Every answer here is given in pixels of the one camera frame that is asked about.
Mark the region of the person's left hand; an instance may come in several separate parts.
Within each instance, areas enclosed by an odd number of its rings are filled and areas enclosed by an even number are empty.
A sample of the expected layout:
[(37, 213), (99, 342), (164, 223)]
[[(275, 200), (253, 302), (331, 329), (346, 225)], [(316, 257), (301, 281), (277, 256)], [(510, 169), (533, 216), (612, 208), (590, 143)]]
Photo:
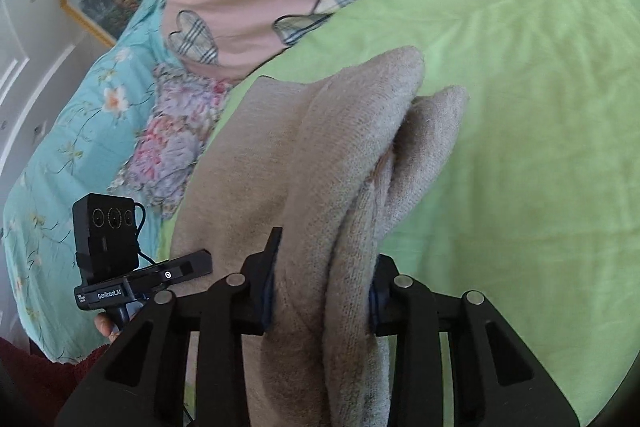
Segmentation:
[(105, 313), (99, 313), (94, 318), (94, 326), (109, 343), (114, 343), (120, 334), (118, 326)]

